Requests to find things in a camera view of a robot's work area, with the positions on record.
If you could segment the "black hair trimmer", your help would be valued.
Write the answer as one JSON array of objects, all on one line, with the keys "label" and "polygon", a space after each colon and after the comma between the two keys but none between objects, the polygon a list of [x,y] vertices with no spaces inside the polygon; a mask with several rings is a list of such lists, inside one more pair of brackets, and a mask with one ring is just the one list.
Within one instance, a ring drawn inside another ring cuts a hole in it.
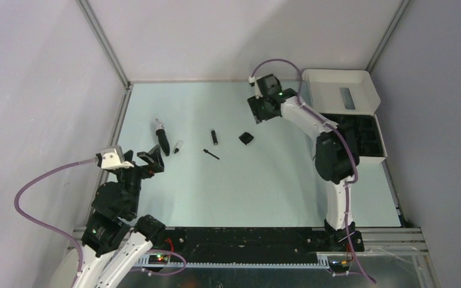
[{"label": "black hair trimmer", "polygon": [[159,119],[155,119],[155,135],[158,139],[158,144],[161,147],[161,150],[164,152],[165,156],[170,155],[170,144],[164,129],[163,123]]}]

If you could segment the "black comb guard attachment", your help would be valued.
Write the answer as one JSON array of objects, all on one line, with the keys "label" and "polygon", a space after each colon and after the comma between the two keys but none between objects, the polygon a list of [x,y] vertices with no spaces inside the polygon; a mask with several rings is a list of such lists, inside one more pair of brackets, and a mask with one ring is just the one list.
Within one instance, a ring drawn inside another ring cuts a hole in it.
[{"label": "black comb guard attachment", "polygon": [[250,133],[248,132],[243,132],[240,136],[239,136],[239,140],[245,144],[245,145],[248,145],[249,143],[251,143],[253,140],[254,140],[254,136],[251,135]]}]

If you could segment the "black cylindrical attachment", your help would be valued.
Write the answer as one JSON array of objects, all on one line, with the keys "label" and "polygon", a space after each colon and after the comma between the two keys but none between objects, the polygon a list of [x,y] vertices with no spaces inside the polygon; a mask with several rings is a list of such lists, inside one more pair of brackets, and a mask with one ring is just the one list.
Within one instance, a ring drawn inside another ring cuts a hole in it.
[{"label": "black cylindrical attachment", "polygon": [[217,135],[215,130],[211,130],[211,137],[212,137],[212,142],[214,145],[218,145],[218,140],[217,140]]}]

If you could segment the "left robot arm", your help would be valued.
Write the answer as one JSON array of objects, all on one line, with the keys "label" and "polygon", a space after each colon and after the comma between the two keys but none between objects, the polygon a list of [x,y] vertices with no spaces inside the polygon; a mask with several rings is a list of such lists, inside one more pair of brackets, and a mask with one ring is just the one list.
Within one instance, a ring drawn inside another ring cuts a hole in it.
[{"label": "left robot arm", "polygon": [[101,184],[91,203],[74,287],[116,287],[140,257],[166,242],[165,224],[152,215],[138,215],[142,181],[164,171],[160,145],[137,153],[110,146],[96,159],[116,181]]}]

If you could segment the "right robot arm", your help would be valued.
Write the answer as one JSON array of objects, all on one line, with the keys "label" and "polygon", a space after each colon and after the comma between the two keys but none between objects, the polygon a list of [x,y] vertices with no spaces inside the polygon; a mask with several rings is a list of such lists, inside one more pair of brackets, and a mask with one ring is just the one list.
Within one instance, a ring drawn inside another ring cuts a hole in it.
[{"label": "right robot arm", "polygon": [[282,117],[312,139],[315,168],[327,186],[325,243],[331,250],[348,250],[354,254],[358,236],[351,212],[351,186],[358,181],[360,162],[354,129],[348,125],[339,126],[316,112],[298,95],[288,96],[287,92],[252,96],[247,103],[257,123]]}]

